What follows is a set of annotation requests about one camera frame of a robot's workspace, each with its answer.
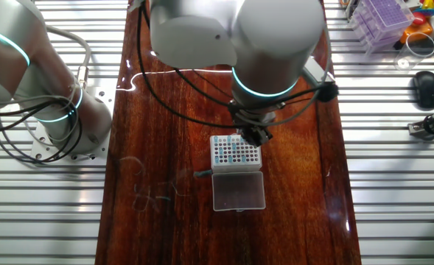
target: wooden table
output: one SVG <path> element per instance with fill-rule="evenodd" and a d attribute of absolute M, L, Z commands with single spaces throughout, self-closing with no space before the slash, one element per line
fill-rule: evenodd
<path fill-rule="evenodd" d="M 317 103 L 289 124 L 272 127 L 262 147 L 267 208 L 214 212 L 211 135 L 221 130 L 180 119 L 144 86 L 136 53 L 137 11 L 127 17 L 113 114 L 97 264 L 360 264 L 360 251 L 337 101 Z M 228 111 L 193 91 L 150 53 L 142 53 L 157 94 L 188 116 L 230 124 Z M 323 61 L 324 43 L 317 48 Z M 230 92 L 228 67 L 204 74 Z M 198 87 L 228 100 L 191 71 Z M 307 89 L 299 81 L 296 90 Z M 290 105 L 279 119 L 304 103 Z"/>

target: metal slotted platform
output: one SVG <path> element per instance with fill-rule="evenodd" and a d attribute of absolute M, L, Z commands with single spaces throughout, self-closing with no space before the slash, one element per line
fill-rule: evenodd
<path fill-rule="evenodd" d="M 411 77 L 419 70 L 434 73 L 434 59 L 401 74 L 392 64 L 394 52 L 364 58 L 338 0 L 325 2 L 363 264 L 434 265 L 434 142 L 406 130 L 428 114 L 415 108 Z M 47 24 L 91 44 L 89 85 L 112 99 L 127 1 L 36 4 Z M 75 72 L 83 49 L 50 38 Z M 24 127 L 9 136 L 31 150 Z M 0 264 L 93 264 L 104 175 L 105 167 L 31 169 L 0 148 Z"/>

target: white cable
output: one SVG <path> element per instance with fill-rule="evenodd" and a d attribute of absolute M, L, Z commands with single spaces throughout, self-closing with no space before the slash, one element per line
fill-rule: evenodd
<path fill-rule="evenodd" d="M 325 72 L 323 73 L 322 83 L 325 83 L 326 78 L 328 77 L 329 69 L 331 68 L 331 64 L 332 64 L 332 61 L 331 61 L 331 58 L 332 58 L 331 45 L 332 44 L 331 44 L 331 40 L 329 39 L 329 31 L 328 31 L 327 24 L 325 24 L 323 31 L 325 32 L 325 38 L 326 38 L 326 67 L 325 67 Z M 269 126 L 281 125 L 281 124 L 287 123 L 287 122 L 292 121 L 293 119 L 296 119 L 297 117 L 299 117 L 305 110 L 307 110 L 310 107 L 311 104 L 313 104 L 313 102 L 315 102 L 315 100 L 318 98 L 319 93 L 320 93 L 319 90 L 316 91 L 315 94 L 313 95 L 313 97 L 310 99 L 310 101 L 307 103 L 307 105 L 303 109 L 301 109 L 299 112 L 297 112 L 296 114 L 294 114 L 290 118 L 282 120 L 282 121 L 263 123 L 263 122 L 259 122 L 259 121 L 250 120 L 250 119 L 244 117 L 240 113 L 237 113 L 236 115 L 238 116 L 238 118 L 242 119 L 243 121 L 246 121 L 249 124 L 253 124 L 253 125 L 257 125 L 257 126 L 269 127 Z"/>
<path fill-rule="evenodd" d="M 73 33 L 70 33 L 69 31 L 58 29 L 58 28 L 55 28 L 53 26 L 46 26 L 46 30 L 48 32 L 53 33 L 53 34 L 60 35 L 60 36 L 63 36 L 65 38 L 77 41 L 85 49 L 84 62 L 81 66 L 87 66 L 89 64 L 89 60 L 91 59 L 92 51 L 91 51 L 91 47 L 89 46 L 89 44 L 83 38 L 81 38 L 78 35 L 75 35 Z"/>

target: black computer mouse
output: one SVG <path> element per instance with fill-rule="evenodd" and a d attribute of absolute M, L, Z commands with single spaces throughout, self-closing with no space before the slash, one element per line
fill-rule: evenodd
<path fill-rule="evenodd" d="M 418 106 L 434 108 L 434 74 L 430 71 L 420 71 L 413 78 L 413 85 L 418 97 Z"/>

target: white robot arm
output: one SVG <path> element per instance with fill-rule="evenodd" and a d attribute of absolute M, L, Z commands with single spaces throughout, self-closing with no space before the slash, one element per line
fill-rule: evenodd
<path fill-rule="evenodd" d="M 83 136 L 74 152 L 87 153 L 107 138 L 111 115 L 105 104 L 88 95 L 81 85 L 52 47 L 37 7 L 30 0 L 0 0 L 0 108 L 12 98 L 53 95 L 72 99 L 83 126 Z M 21 106 L 32 107 L 46 100 L 24 102 Z M 52 105 L 35 114 L 58 146 L 63 142 L 53 139 L 63 139 L 71 130 L 68 112 L 60 105 Z"/>
<path fill-rule="evenodd" d="M 232 66 L 234 105 L 274 102 L 289 95 L 300 76 L 314 87 L 334 82 L 324 79 L 326 72 L 310 57 L 325 28 L 318 1 L 150 0 L 150 10 L 157 57 L 177 68 Z M 80 86 L 49 42 L 36 6 L 30 0 L 0 0 L 0 107 L 12 98 L 72 97 L 85 131 L 75 152 L 87 152 L 106 138 L 111 115 L 104 104 L 76 89 Z M 273 111 L 281 107 L 232 114 L 235 123 L 250 129 L 242 131 L 243 137 L 261 145 L 272 136 L 254 124 L 272 121 Z M 58 109 L 35 115 L 56 139 L 70 130 L 67 111 Z"/>
<path fill-rule="evenodd" d="M 151 45 L 159 60 L 176 68 L 232 66 L 232 104 L 243 108 L 288 96 L 300 76 L 312 87 L 334 83 L 310 57 L 323 29 L 316 0 L 150 0 Z M 272 137 L 262 124 L 281 107 L 232 114 L 235 124 L 248 125 L 243 138 L 259 146 Z"/>

